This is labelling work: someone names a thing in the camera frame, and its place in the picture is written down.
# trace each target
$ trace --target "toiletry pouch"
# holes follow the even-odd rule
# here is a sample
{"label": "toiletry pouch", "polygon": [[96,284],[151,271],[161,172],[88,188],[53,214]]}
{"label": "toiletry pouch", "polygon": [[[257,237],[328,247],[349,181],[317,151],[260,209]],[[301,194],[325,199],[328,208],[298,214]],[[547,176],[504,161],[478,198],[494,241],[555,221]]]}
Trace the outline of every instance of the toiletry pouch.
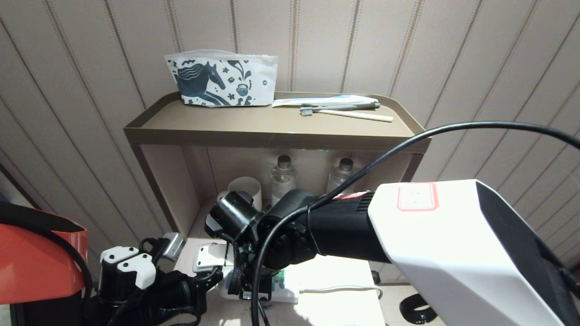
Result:
{"label": "toiletry pouch", "polygon": [[164,58],[184,104],[265,106],[274,101],[277,56],[196,50]]}

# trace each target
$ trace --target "white countertop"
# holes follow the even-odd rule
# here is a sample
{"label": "white countertop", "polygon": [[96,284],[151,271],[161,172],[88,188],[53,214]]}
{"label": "white countertop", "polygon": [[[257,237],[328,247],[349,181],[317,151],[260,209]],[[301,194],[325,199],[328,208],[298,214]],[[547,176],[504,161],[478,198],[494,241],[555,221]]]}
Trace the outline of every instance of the white countertop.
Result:
{"label": "white countertop", "polygon": [[[205,215],[213,205],[206,203],[196,219],[175,269],[194,276],[192,271],[195,248],[209,242],[224,243],[209,238],[203,231]],[[290,265],[287,273],[300,275],[302,288],[326,288],[340,285],[373,285],[371,270],[365,260],[316,256],[307,262]],[[368,325],[384,326],[377,291],[341,291],[327,294],[301,293],[298,304],[264,302],[272,326],[276,325]],[[208,311],[202,315],[200,325],[241,326],[251,325],[250,302],[229,300],[217,290],[207,293]],[[194,317],[181,315],[168,323],[193,321]]]}

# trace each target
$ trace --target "plastic water bottle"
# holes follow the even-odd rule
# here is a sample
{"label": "plastic water bottle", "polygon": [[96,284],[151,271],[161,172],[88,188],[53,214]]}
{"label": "plastic water bottle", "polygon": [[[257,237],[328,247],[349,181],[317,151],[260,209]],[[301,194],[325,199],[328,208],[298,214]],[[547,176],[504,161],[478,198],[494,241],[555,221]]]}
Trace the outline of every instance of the plastic water bottle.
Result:
{"label": "plastic water bottle", "polygon": [[272,187],[272,206],[292,189],[296,189],[296,170],[292,166],[290,157],[278,157],[278,165],[270,172]]}
{"label": "plastic water bottle", "polygon": [[[340,159],[338,166],[332,169],[328,175],[327,194],[332,190],[335,190],[345,182],[346,179],[350,178],[353,173],[353,160],[347,157]],[[352,192],[354,192],[354,185],[351,185],[342,191],[343,194],[350,194]]]}

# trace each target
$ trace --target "brown shelf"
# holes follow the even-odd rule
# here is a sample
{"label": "brown shelf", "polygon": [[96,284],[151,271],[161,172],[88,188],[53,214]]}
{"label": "brown shelf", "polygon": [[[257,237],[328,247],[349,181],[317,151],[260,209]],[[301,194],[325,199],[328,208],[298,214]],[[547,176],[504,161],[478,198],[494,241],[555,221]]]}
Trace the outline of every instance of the brown shelf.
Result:
{"label": "brown shelf", "polygon": [[[334,96],[330,93],[277,92],[276,99]],[[373,114],[390,115],[393,122],[314,114],[301,117],[290,107],[191,107],[179,93],[162,97],[124,130],[132,144],[218,147],[302,148],[385,151],[424,131],[395,100],[378,95],[381,107]],[[425,153],[430,139],[406,152]]]}

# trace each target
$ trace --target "wall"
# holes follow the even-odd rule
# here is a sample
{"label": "wall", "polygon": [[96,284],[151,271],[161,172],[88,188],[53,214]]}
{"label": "wall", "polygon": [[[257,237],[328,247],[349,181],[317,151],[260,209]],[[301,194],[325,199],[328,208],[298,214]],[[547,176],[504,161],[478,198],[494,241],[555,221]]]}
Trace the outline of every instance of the wall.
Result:
{"label": "wall", "polygon": [[[278,55],[278,90],[387,95],[427,128],[502,119],[575,134],[579,12],[575,0],[2,0],[0,162],[89,229],[95,273],[102,250],[169,230],[122,132],[176,90],[163,55]],[[416,180],[481,179],[571,266],[579,164],[543,136],[455,132],[434,138]]]}

